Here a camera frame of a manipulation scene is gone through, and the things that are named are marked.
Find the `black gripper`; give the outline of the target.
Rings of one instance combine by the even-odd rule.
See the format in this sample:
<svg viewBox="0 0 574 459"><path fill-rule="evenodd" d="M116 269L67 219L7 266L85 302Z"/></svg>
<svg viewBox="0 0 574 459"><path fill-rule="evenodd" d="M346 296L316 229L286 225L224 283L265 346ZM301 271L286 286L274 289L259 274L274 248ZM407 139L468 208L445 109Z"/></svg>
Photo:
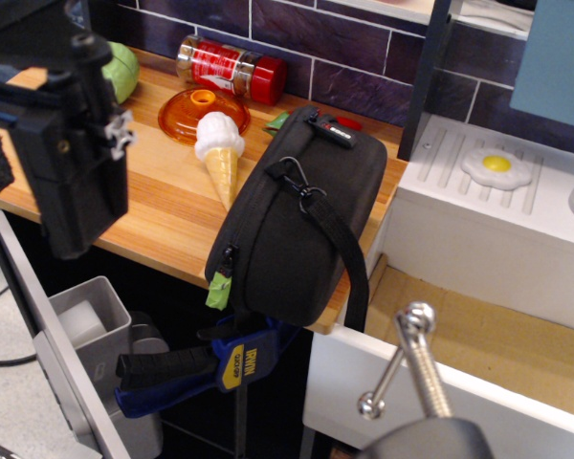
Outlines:
<svg viewBox="0 0 574 459"><path fill-rule="evenodd" d="M128 211L126 148L132 115L102 67L108 42L74 36L74 67L51 71L10 132L55 257L81 256Z"/></svg>

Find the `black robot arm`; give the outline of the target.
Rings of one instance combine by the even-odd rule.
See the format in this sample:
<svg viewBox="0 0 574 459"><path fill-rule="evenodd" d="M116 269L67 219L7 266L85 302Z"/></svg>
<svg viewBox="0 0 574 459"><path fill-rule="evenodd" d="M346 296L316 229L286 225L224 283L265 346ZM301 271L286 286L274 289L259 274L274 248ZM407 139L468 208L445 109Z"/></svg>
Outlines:
<svg viewBox="0 0 574 459"><path fill-rule="evenodd" d="M0 1L0 65L45 69L37 89L0 82L9 132L54 256L85 253L128 209L126 148L135 139L102 69L109 42L74 24L67 1ZM0 140L0 192L12 184Z"/></svg>

